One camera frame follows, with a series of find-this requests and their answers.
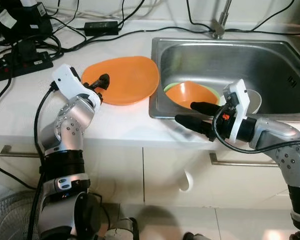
orange plate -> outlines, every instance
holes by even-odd
[[[89,66],[82,75],[82,82],[94,83],[102,74],[109,74],[107,90],[97,88],[103,101],[112,105],[137,103],[152,95],[159,84],[157,65],[144,56],[120,57]]]
[[[186,81],[173,86],[165,93],[172,101],[182,107],[191,109],[192,102],[218,103],[218,97],[208,88]]]

floor tile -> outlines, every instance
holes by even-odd
[[[121,204],[120,217],[137,219],[140,240],[182,240],[186,232],[200,233],[212,240],[220,240],[213,208]]]
[[[288,240],[298,231],[289,210],[217,209],[221,240]]]

orange bowl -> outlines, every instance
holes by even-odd
[[[191,109],[192,102],[218,104],[218,97],[208,88],[192,81],[185,81],[170,88],[165,93],[176,104]]]

fan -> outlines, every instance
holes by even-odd
[[[24,191],[0,200],[0,240],[26,240],[35,193]],[[33,239],[39,239],[37,219]]]

faucet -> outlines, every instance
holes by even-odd
[[[215,19],[212,20],[212,25],[214,27],[213,37],[215,39],[221,39],[225,34],[225,25],[229,15],[229,8],[232,0],[226,0],[223,12],[220,15],[219,22]]]

